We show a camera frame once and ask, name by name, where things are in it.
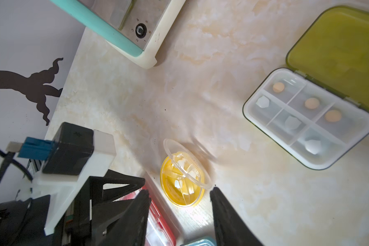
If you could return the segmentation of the yellow round pillbox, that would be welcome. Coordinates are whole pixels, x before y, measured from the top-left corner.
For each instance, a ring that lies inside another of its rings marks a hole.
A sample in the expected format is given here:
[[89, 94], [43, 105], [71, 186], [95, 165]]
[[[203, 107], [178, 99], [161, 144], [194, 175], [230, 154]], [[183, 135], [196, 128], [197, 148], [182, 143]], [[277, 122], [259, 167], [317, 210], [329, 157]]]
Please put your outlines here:
[[167, 154], [160, 171], [165, 196], [178, 207], [193, 207], [212, 187], [209, 173], [183, 145], [171, 139], [163, 141]]

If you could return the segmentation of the blue rectangular pillbox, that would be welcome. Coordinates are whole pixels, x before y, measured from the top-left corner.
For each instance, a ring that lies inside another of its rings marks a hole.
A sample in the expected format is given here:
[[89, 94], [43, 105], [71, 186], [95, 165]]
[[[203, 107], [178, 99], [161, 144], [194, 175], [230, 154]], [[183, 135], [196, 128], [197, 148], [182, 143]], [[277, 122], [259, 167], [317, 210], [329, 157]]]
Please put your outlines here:
[[217, 246], [216, 241], [209, 237], [202, 237], [186, 244], [182, 244], [181, 246]]

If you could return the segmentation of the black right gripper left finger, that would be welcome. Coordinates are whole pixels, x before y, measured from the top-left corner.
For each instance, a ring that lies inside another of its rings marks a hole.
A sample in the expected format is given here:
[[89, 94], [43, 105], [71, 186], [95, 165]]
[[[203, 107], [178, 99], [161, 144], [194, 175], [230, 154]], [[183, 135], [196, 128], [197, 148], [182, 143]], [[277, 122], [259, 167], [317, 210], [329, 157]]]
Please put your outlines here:
[[100, 245], [145, 245], [150, 205], [149, 191], [141, 190]]

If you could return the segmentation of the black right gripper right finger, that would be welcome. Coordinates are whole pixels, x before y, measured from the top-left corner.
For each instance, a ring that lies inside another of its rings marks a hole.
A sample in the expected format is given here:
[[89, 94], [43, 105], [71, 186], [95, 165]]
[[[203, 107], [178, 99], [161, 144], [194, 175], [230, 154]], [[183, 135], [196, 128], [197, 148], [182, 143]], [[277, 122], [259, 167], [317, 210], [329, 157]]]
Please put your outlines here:
[[214, 231], [218, 246], [261, 246], [218, 187], [210, 191]]

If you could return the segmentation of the olive lid pillbox back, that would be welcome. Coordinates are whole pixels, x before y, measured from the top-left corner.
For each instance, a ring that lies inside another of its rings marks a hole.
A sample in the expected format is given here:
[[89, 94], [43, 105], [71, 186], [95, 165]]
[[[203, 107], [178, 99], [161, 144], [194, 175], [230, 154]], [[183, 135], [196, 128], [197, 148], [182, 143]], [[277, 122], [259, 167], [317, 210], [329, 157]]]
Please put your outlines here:
[[324, 11], [243, 105], [243, 115], [312, 170], [369, 135], [369, 12]]

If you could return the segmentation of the red rectangular pillbox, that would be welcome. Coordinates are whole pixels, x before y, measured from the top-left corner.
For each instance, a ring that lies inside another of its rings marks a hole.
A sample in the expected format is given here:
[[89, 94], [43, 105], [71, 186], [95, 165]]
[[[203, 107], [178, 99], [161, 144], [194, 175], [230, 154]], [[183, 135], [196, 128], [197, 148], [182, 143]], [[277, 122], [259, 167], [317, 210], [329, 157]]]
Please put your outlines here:
[[151, 204], [149, 207], [148, 224], [146, 230], [145, 246], [176, 246], [176, 237], [168, 226], [158, 206], [153, 200], [153, 192], [147, 186], [125, 195], [119, 200], [135, 199], [141, 190], [148, 190]]

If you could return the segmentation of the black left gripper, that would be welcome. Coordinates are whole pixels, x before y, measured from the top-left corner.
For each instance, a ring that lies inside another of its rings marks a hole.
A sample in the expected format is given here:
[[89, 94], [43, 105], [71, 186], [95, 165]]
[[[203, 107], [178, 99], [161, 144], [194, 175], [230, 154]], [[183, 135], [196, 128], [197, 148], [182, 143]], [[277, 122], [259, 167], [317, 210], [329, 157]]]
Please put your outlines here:
[[134, 177], [108, 170], [104, 177], [87, 179], [69, 208], [71, 215], [59, 219], [51, 235], [44, 224], [50, 198], [0, 204], [0, 246], [62, 246], [66, 236], [71, 246], [97, 246], [104, 231], [111, 229], [123, 216], [130, 202], [119, 199], [146, 183]]

